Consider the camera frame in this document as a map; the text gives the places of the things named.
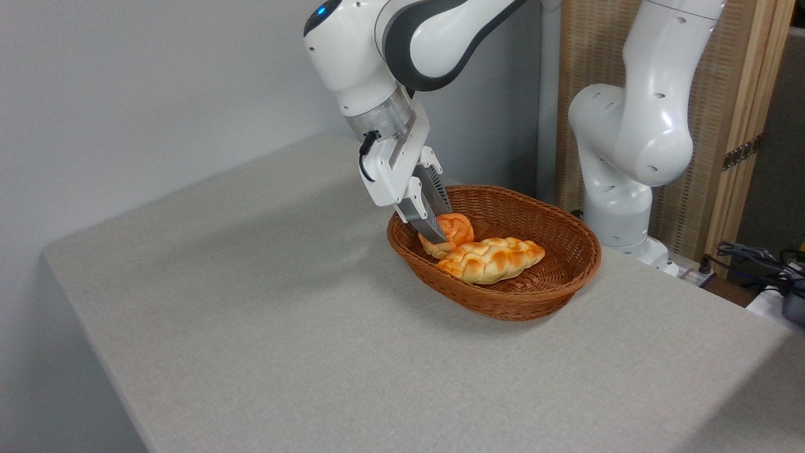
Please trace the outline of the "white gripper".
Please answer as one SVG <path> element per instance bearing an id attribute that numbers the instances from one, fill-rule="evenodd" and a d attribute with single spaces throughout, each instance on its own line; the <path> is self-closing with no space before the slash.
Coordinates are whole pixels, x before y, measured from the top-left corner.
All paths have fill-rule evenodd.
<path id="1" fill-rule="evenodd" d="M 437 216 L 452 214 L 453 209 L 441 181 L 443 167 L 426 145 L 430 120 L 423 104 L 414 103 L 412 108 L 415 119 L 408 134 L 393 138 L 382 132 L 363 155 L 362 180 L 377 206 L 394 204 L 403 223 L 431 243 L 445 243 Z"/>

